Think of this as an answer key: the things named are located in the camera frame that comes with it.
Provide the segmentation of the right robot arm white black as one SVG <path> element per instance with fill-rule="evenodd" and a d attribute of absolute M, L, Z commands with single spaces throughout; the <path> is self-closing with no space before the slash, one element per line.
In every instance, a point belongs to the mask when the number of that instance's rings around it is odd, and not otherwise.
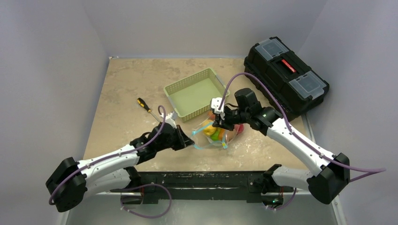
<path fill-rule="evenodd" d="M 349 184 L 349 158 L 340 153 L 334 155 L 297 131 L 272 107 L 263 107 L 249 88 L 235 93 L 237 108 L 230 109 L 221 97 L 210 101 L 215 115 L 214 127 L 232 130 L 235 125 L 248 124 L 251 129 L 261 132 L 291 152 L 306 167 L 306 170 L 290 169 L 275 164 L 264 172 L 262 193 L 288 186 L 307 190 L 323 204 L 331 203 Z"/>

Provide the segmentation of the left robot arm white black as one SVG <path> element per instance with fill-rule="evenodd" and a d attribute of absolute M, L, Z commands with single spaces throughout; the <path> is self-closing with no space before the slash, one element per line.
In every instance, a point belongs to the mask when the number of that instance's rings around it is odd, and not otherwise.
<path fill-rule="evenodd" d="M 135 165 L 153 159 L 162 150 L 177 151 L 194 144 L 179 125 L 160 123 L 151 132 L 143 133 L 111 153 L 80 161 L 66 158 L 46 181 L 49 204 L 59 212 L 65 212 L 99 192 L 114 189 L 136 191 L 140 179 L 133 175 Z"/>

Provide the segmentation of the clear zip top bag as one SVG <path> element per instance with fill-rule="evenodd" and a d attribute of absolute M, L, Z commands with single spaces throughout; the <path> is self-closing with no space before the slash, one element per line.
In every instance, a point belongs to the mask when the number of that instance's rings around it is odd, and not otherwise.
<path fill-rule="evenodd" d="M 207 118 L 192 130 L 190 138 L 195 142 L 194 148 L 198 150 L 209 148 L 226 149 L 228 144 L 245 129 L 243 124 L 235 125 L 232 131 L 214 127 L 214 120 L 215 116 L 209 111 Z"/>

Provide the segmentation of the yellow fake lemon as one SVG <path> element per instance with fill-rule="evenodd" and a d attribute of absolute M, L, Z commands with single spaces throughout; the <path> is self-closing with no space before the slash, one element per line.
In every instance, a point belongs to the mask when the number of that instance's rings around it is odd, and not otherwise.
<path fill-rule="evenodd" d="M 213 127 L 212 124 L 213 124 L 213 121 L 212 121 L 212 120 L 205 120 L 205 121 L 202 123 L 202 126 L 203 126 L 202 132 L 203 132 L 205 135 L 211 136 L 211 135 L 213 135 L 213 134 L 217 131 L 217 128 Z"/>

